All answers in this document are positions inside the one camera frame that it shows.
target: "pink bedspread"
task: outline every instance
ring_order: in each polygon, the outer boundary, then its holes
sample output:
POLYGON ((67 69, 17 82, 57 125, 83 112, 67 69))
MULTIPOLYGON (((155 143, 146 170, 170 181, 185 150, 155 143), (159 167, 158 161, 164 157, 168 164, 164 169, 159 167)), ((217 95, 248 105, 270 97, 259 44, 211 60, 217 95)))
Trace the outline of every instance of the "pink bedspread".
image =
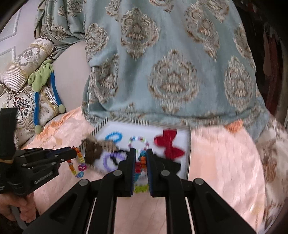
MULTIPOLYGON (((58 149, 78 146, 93 130, 77 108, 50 123, 25 148, 58 149)), ((265 184, 257 149, 242 129, 231 134, 223 127, 201 128, 191 134, 191 161, 189 179, 202 177, 212 186, 255 230, 263 218, 265 184)), ((102 175, 88 169, 84 178, 90 181, 102 175)), ((35 203, 40 214, 63 196, 79 180, 65 164, 59 176, 35 191, 35 203)), ((116 234, 166 233, 165 199, 139 193, 132 198, 117 200, 116 234)))

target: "red hair clip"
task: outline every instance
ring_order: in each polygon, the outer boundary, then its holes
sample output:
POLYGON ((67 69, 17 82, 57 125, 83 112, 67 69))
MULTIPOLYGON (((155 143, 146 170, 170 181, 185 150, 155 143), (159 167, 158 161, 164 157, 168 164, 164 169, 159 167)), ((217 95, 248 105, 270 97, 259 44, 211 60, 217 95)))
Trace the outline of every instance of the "red hair clip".
POLYGON ((157 136, 154 138, 154 144, 158 147, 165 147, 165 157, 166 159, 174 160, 185 154, 185 151, 173 147, 172 142, 177 135, 176 129, 163 130, 163 136, 157 136))

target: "human hand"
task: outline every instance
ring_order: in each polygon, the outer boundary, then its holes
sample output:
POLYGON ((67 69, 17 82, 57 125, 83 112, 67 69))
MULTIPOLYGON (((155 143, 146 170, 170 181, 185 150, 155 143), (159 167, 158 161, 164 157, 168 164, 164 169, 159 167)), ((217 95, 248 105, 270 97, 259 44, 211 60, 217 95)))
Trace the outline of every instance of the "human hand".
POLYGON ((0 214, 4 215, 11 221, 16 221, 9 206, 19 207, 20 218, 26 223, 32 222, 36 219, 36 208, 34 203, 33 193, 25 198, 18 197, 12 193, 0 194, 0 214))

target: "silver screw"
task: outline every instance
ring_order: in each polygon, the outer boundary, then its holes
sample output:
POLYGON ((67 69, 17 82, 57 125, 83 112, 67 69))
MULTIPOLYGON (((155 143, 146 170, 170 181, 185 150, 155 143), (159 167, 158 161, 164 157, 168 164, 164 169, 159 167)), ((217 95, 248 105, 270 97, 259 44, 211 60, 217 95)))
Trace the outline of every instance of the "silver screw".
POLYGON ((79 184, 80 184, 80 186, 85 186, 85 185, 88 184, 88 180, 82 179, 82 180, 79 181, 79 184))
POLYGON ((198 184, 198 185, 204 184, 204 180, 202 180, 201 178, 196 178, 194 181, 195 181, 195 183, 198 184))
POLYGON ((122 175, 122 171, 121 170, 116 170, 116 171, 113 172, 113 175, 120 176, 120 175, 122 175))
POLYGON ((170 175, 170 172, 168 170, 163 170, 163 171, 161 171, 161 175, 162 176, 168 176, 168 175, 170 175))

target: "gray handle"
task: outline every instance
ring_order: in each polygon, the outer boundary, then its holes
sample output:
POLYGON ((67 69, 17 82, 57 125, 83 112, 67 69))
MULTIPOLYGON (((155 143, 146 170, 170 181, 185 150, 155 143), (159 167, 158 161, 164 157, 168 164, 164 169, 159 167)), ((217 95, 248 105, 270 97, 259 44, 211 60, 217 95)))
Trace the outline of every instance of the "gray handle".
POLYGON ((19 208, 18 207, 15 207, 15 206, 10 206, 10 209, 12 211, 12 214, 14 215, 19 227, 23 230, 25 230, 27 228, 27 225, 26 223, 20 219, 20 211, 19 211, 19 208))

